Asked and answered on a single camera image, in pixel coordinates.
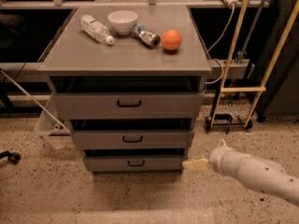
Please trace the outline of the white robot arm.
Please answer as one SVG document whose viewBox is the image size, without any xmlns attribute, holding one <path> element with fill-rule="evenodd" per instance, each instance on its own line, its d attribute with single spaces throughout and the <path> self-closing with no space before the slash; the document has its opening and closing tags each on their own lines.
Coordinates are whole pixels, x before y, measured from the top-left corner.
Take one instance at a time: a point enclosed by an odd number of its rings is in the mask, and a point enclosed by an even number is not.
<svg viewBox="0 0 299 224">
<path fill-rule="evenodd" d="M 207 158 L 188 159 L 185 170 L 211 171 L 230 176 L 245 188 L 276 196 L 299 206 L 299 178 L 289 175 L 278 163 L 251 154 L 238 152 L 226 145 L 214 148 Z"/>
</svg>

